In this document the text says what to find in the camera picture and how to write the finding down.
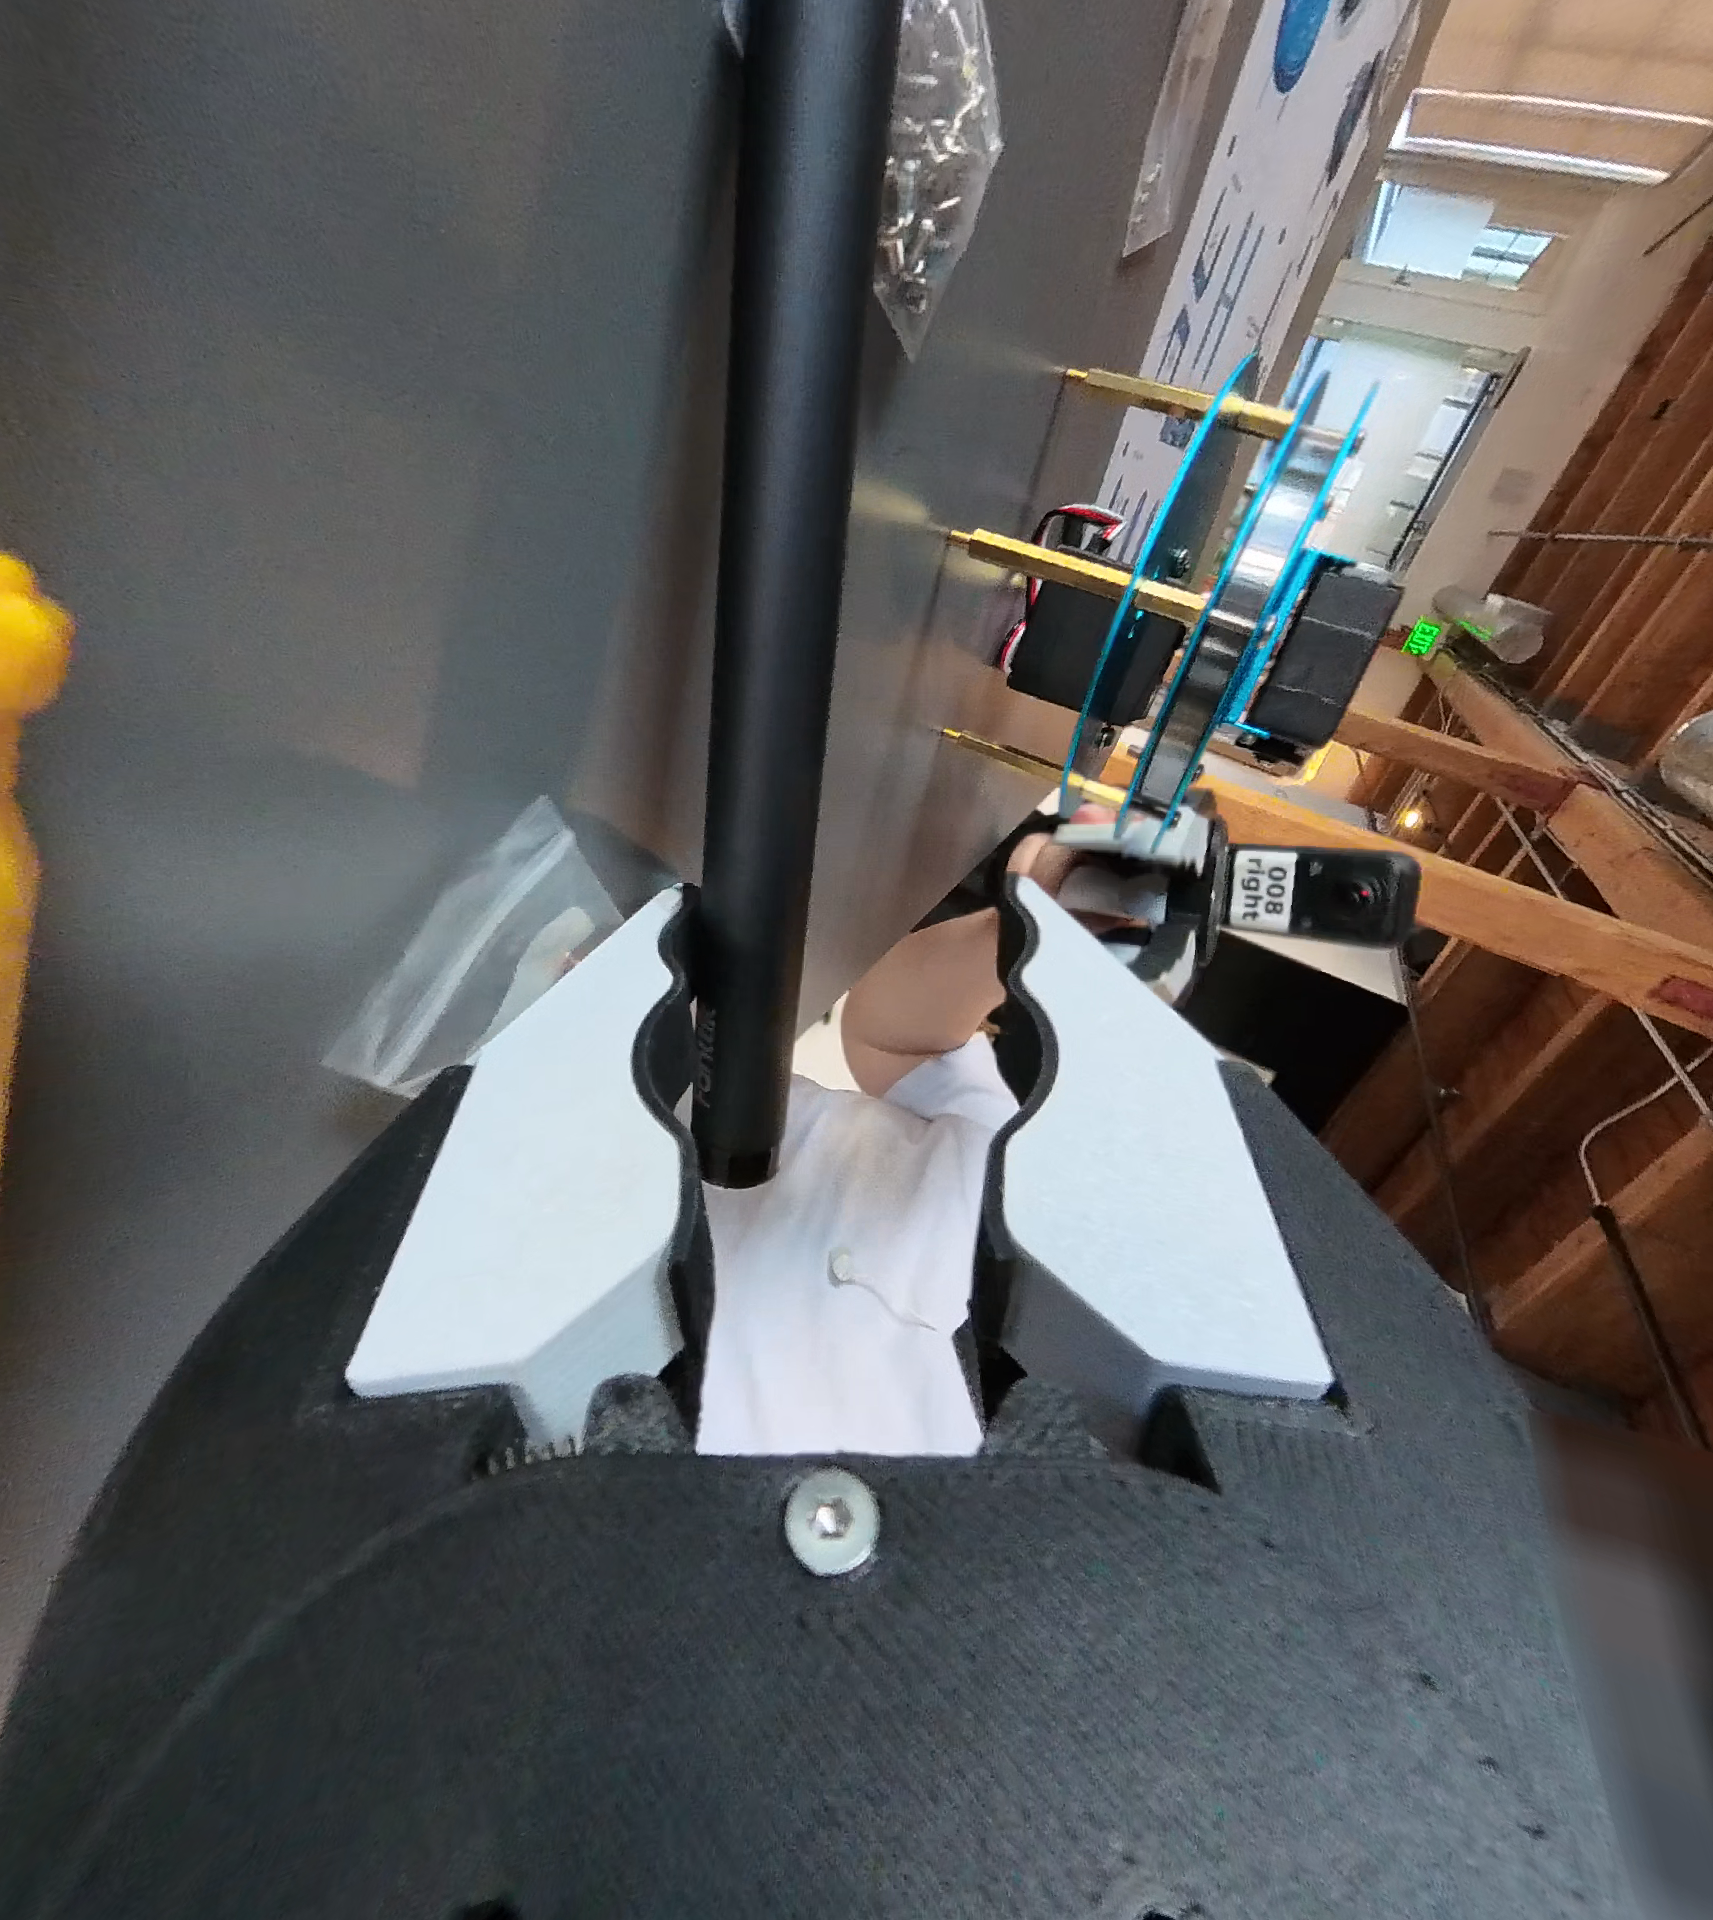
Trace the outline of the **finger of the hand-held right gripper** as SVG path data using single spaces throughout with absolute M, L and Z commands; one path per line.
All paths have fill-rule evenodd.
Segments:
M 1170 819 L 1124 810 L 1080 823 L 1084 878 L 1209 878 L 1225 856 L 1225 823 L 1210 810 L 1176 810 Z

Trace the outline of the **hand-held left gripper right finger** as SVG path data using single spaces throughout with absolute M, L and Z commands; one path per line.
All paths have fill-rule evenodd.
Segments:
M 1338 1376 L 1214 1050 L 1034 879 L 999 931 L 1027 1090 L 988 1151 L 979 1348 L 1084 1406 L 1323 1401 Z

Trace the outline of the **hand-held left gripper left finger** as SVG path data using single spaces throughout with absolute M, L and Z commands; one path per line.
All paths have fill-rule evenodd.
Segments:
M 347 1362 L 356 1400 L 500 1388 L 528 1440 L 577 1447 L 603 1381 L 685 1348 L 694 900 L 663 887 L 484 1043 Z

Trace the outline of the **blue toy robot arm assembly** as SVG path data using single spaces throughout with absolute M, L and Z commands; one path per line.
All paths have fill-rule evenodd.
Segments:
M 1333 740 L 1389 635 L 1398 587 L 1330 521 L 1379 423 L 1383 382 L 1330 396 L 1330 372 L 1262 401 L 1239 367 L 1213 393 L 1068 365 L 1074 396 L 1179 430 L 1170 478 L 1134 506 L 1066 500 L 1025 537 L 952 529 L 1009 577 L 992 661 L 1014 694 L 1073 718 L 1060 792 L 1126 734 L 1117 810 L 1170 819 L 1216 748 L 1299 769 Z

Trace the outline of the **black metal tube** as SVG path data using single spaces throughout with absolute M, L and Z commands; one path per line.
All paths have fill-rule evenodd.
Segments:
M 693 1138 L 713 1188 L 786 1123 L 900 5 L 745 7 Z

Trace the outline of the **person's right forearm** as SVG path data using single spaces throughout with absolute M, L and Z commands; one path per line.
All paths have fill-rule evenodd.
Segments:
M 1000 939 L 999 909 L 979 907 L 910 931 L 855 981 L 841 1043 L 861 1091 L 882 1096 L 980 1033 L 1007 997 Z

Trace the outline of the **person's right hand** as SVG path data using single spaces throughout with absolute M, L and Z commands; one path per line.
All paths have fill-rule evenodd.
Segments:
M 1058 900 L 1073 872 L 1086 864 L 1084 842 L 1095 845 L 1113 838 L 1114 812 L 1102 804 L 1079 804 L 1065 817 L 1040 819 L 1009 853 L 1007 873 L 1031 879 Z

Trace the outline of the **clear empty zip bag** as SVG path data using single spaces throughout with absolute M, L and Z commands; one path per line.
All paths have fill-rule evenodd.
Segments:
M 323 1065 L 410 1098 L 472 1064 L 623 920 L 577 830 L 541 795 L 442 889 Z

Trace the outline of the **person's white shirt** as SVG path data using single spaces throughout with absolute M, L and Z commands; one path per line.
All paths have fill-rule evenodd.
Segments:
M 979 1452 L 958 1334 L 988 1147 L 1014 1109 L 985 1036 L 882 1096 L 792 1081 L 777 1175 L 705 1189 L 717 1303 L 697 1452 Z

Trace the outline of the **wooden ceiling beam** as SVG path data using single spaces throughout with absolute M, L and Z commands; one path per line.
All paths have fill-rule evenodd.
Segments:
M 1418 907 L 1429 925 L 1713 1041 L 1707 887 L 1496 688 L 1458 674 L 1436 681 L 1436 692 L 1471 738 L 1357 709 L 1334 735 L 1366 755 L 1532 810 L 1606 912 L 1423 852 Z

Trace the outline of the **large printed instruction sheet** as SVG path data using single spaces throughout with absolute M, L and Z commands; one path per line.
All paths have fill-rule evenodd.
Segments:
M 1213 396 L 1237 370 L 1277 393 L 1338 211 L 1373 155 L 1421 3 L 1267 2 L 1187 187 L 1139 377 Z

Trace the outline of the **clear bag of screws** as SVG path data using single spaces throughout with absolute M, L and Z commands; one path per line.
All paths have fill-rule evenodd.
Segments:
M 904 2 L 871 287 L 914 360 L 1004 150 L 980 2 Z

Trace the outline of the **ceiling light panel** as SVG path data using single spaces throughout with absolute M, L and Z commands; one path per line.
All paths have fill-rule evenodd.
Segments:
M 1416 86 L 1389 150 L 1609 185 L 1655 185 L 1713 135 L 1713 116 L 1541 92 Z

